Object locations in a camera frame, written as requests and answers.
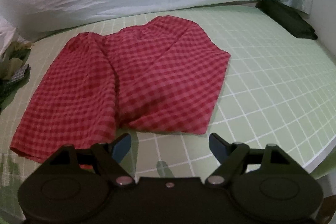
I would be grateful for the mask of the red checked shorts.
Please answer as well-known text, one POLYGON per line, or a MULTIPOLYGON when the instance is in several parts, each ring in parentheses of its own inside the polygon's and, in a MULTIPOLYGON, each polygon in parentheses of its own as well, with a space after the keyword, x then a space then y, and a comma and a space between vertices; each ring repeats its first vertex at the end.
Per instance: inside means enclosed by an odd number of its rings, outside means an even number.
POLYGON ((46 71, 10 149, 41 163, 65 144, 109 143, 119 128, 202 135, 230 57, 197 23, 169 15, 78 34, 46 71))

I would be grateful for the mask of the green grid bed sheet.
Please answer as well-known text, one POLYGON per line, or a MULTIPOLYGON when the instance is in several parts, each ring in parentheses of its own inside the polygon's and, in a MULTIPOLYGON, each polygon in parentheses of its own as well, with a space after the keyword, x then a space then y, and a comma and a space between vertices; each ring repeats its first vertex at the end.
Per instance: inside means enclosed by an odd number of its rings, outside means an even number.
MULTIPOLYGON (((308 172, 335 147, 335 59, 319 42, 298 39, 260 10, 248 6, 198 7, 171 12, 192 20, 230 53, 224 85, 208 133, 252 148, 276 143, 308 172)), ((21 223, 21 182, 38 163, 10 151, 29 101, 60 50, 81 32, 113 34, 146 24, 143 14, 88 24, 38 41, 27 63, 28 82, 1 112, 1 223, 21 223)))

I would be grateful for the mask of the black garment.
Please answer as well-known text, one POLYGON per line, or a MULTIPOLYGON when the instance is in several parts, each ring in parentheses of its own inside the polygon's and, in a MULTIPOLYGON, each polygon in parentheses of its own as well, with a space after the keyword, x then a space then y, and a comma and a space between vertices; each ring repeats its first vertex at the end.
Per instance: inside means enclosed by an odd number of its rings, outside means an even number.
POLYGON ((318 39, 315 29, 294 8, 276 0, 258 1, 256 8, 280 24, 294 37, 310 40, 318 39))

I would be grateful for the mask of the white garment in pile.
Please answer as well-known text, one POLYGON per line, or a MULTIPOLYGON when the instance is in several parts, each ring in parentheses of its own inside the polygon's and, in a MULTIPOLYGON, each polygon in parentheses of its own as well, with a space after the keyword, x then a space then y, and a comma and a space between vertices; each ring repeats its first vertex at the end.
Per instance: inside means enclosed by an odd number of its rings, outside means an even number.
POLYGON ((13 27, 4 17, 0 17, 0 54, 4 54, 13 38, 15 38, 16 28, 13 27))

